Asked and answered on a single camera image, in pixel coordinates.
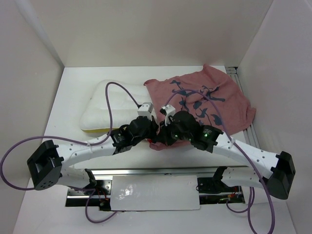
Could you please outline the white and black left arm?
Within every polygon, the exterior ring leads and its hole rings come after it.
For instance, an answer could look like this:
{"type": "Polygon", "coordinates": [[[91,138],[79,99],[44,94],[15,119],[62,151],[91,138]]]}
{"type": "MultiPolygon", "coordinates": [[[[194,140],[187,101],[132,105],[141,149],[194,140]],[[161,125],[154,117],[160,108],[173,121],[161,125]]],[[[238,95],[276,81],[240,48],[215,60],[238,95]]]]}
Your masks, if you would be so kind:
{"type": "Polygon", "coordinates": [[[113,156],[126,151],[145,139],[156,136],[158,125],[154,117],[138,116],[130,124],[115,129],[111,134],[80,144],[56,145],[52,140],[43,142],[27,160],[34,189],[48,189],[54,185],[79,188],[84,194],[96,190],[96,180],[90,169],[74,169],[72,165],[102,156],[113,156]]]}

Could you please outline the red and pink patterned pillowcase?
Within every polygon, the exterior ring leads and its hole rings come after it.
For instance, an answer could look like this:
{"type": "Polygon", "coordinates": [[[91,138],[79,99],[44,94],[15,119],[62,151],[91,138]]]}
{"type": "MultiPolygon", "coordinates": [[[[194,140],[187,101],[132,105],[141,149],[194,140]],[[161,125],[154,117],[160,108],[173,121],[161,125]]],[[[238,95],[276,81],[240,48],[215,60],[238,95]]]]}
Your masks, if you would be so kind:
{"type": "Polygon", "coordinates": [[[176,111],[187,111],[201,125],[227,130],[230,135],[243,131],[244,120],[233,80],[224,72],[204,65],[198,72],[175,76],[164,81],[145,81],[157,120],[164,120],[160,109],[166,103],[176,111]]]}

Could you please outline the white pillow with yellow edge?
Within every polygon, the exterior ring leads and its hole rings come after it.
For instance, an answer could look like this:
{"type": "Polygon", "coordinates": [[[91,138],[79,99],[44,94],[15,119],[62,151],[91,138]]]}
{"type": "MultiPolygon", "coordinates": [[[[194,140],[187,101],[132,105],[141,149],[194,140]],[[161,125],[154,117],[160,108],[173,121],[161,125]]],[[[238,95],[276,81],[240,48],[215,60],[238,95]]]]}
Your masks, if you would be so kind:
{"type": "MultiPolygon", "coordinates": [[[[106,102],[105,88],[109,80],[99,82],[80,118],[79,127],[86,133],[109,131],[110,118],[106,102]]],[[[134,97],[138,104],[151,102],[148,90],[142,84],[130,84],[118,81],[134,97]]],[[[113,128],[130,123],[135,119],[137,106],[121,87],[111,84],[108,87],[108,98],[112,111],[113,128]]]]}

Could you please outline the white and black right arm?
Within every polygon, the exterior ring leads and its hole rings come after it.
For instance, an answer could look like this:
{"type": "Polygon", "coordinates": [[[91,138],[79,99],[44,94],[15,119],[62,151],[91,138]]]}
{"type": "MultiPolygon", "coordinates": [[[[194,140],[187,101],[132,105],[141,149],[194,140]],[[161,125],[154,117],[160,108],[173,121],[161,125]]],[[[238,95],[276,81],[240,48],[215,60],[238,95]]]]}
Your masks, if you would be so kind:
{"type": "Polygon", "coordinates": [[[187,141],[198,150],[225,156],[246,166],[245,169],[219,168],[213,178],[216,190],[238,185],[267,188],[269,195],[288,199],[296,173],[291,154],[255,148],[218,128],[199,124],[190,113],[176,112],[172,106],[163,107],[160,112],[165,117],[159,132],[164,144],[171,146],[177,141],[187,141]]]}

